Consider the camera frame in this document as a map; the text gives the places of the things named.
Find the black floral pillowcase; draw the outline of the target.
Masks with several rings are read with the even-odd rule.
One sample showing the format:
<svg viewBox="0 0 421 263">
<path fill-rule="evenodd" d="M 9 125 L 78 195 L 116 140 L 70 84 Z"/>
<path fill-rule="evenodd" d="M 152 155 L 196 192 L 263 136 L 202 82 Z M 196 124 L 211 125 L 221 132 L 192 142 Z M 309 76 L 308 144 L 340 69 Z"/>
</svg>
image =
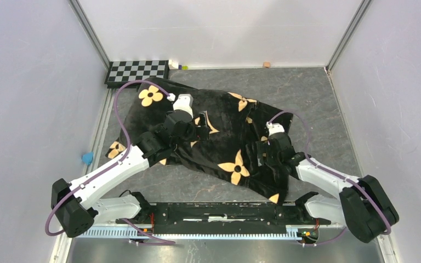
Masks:
<svg viewBox="0 0 421 263">
<path fill-rule="evenodd" d="M 123 152 L 127 141 L 164 122 L 172 110 L 166 94 L 191 94 L 197 117 L 207 111 L 209 139 L 182 142 L 163 165 L 183 165 L 233 185 L 246 187 L 276 204 L 288 194 L 289 176 L 279 168 L 259 166 L 255 143 L 269 137 L 266 123 L 273 120 L 289 130 L 293 116 L 279 108 L 224 90 L 196 89 L 168 79 L 150 77 L 138 88 L 123 122 L 126 131 L 109 146 L 112 159 Z"/>
</svg>

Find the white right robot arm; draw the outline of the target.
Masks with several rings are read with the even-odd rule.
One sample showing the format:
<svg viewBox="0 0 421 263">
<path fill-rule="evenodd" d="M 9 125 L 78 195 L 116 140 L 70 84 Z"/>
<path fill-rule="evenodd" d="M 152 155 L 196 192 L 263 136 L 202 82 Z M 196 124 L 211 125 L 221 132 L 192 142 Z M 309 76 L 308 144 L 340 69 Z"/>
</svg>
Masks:
<svg viewBox="0 0 421 263">
<path fill-rule="evenodd" d="M 295 218 L 302 224 L 314 218 L 344 226 L 363 243 L 388 235 L 400 216 L 379 180 L 341 173 L 305 152 L 295 151 L 287 133 L 276 133 L 255 143 L 259 165 L 279 168 L 286 175 L 312 184 L 330 196 L 310 193 L 298 199 Z"/>
</svg>

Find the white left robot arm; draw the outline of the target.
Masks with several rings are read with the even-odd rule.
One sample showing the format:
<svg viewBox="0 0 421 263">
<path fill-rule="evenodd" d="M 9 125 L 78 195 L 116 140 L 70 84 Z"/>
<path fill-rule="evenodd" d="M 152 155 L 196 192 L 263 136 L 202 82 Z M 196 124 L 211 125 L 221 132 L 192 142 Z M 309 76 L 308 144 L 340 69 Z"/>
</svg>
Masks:
<svg viewBox="0 0 421 263">
<path fill-rule="evenodd" d="M 206 111 L 193 117 L 183 110 L 168 112 L 162 124 L 129 140 L 128 147 L 100 168 L 67 182 L 61 178 L 52 184 L 52 209 L 47 224 L 56 217 L 69 238 L 87 232 L 94 224 L 116 219 L 144 223 L 150 208 L 135 195 L 103 199 L 103 195 L 126 179 L 170 157 L 182 142 L 208 140 Z"/>
</svg>

